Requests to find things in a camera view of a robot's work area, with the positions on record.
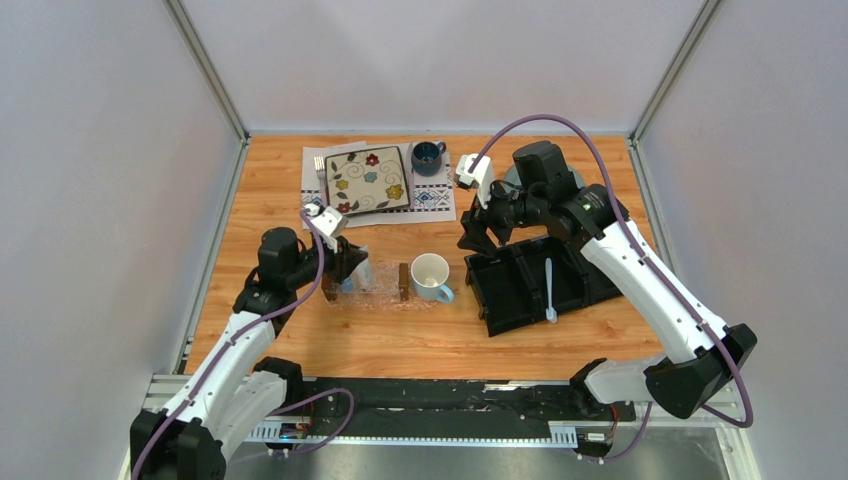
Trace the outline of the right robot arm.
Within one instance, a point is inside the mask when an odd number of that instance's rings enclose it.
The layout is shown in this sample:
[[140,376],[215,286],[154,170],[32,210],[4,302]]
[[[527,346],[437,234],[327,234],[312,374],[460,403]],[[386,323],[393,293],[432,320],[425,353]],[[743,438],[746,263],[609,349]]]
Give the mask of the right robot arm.
[[618,401],[647,401],[688,419],[704,410],[738,427],[753,421],[740,369],[757,337],[746,324],[728,325],[704,306],[659,259],[617,200],[609,181],[578,184],[559,146],[543,140],[513,154],[516,186],[495,177],[479,153],[459,160],[454,179],[476,197],[461,223],[459,247],[493,255],[513,229],[543,226],[602,272],[647,321],[663,352],[587,364],[571,380],[570,404],[598,417]]

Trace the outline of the blue toothpaste tube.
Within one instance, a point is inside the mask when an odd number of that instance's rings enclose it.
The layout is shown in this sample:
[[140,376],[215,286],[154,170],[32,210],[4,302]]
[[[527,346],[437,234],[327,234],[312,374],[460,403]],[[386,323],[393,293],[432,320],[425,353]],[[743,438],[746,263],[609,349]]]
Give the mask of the blue toothpaste tube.
[[338,292],[342,294],[350,294],[353,293],[355,289],[355,284],[352,277],[346,278],[338,285]]

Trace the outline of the white mug with blue handle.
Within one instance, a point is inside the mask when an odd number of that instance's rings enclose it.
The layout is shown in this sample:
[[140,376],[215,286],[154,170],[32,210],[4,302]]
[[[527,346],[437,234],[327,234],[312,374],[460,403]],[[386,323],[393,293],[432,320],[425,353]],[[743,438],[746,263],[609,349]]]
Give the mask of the white mug with blue handle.
[[445,258],[435,253],[416,257],[410,266],[410,275],[416,294],[429,302],[450,304],[455,294],[447,285],[450,266]]

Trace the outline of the light blue toothbrush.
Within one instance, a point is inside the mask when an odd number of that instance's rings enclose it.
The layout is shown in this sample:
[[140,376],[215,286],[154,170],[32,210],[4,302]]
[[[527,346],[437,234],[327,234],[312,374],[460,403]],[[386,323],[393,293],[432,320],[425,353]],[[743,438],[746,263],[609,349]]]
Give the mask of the light blue toothbrush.
[[554,306],[554,289],[553,289],[553,262],[550,257],[545,259],[544,262],[544,274],[545,274],[545,284],[546,284],[546,309],[545,309],[545,318],[550,323],[556,323],[558,321],[558,313]]

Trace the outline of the black compartment organizer box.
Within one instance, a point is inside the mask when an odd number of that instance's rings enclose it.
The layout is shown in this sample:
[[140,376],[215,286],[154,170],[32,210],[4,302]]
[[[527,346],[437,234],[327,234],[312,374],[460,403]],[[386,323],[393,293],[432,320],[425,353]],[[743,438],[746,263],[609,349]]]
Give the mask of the black compartment organizer box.
[[558,316],[622,295],[599,268],[549,236],[499,248],[493,257],[468,255],[465,283],[474,293],[490,337],[547,320],[544,262],[548,257],[553,262]]

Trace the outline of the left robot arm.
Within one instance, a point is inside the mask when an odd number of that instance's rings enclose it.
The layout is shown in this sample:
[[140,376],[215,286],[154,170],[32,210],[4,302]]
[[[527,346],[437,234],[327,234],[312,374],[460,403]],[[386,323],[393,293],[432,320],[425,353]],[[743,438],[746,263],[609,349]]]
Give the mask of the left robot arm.
[[306,390],[297,364],[262,353],[305,297],[324,280],[341,283],[368,259],[343,236],[312,231],[305,248],[293,229],[266,231],[222,335],[201,365],[158,411],[130,428],[133,479],[221,479],[238,447],[272,411],[291,415]]

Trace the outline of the glass holder with wooden ends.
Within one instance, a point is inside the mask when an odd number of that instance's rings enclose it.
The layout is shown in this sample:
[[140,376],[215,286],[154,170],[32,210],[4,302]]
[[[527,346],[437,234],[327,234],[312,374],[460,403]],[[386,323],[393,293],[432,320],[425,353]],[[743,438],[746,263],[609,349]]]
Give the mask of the glass holder with wooden ends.
[[342,294],[338,292],[338,285],[327,277],[322,279],[321,291],[330,305],[356,306],[363,308],[383,307],[403,303],[401,298],[401,272],[402,268],[408,267],[407,263],[398,262],[371,262],[375,277],[375,288],[372,291],[361,291],[355,283],[353,293]]

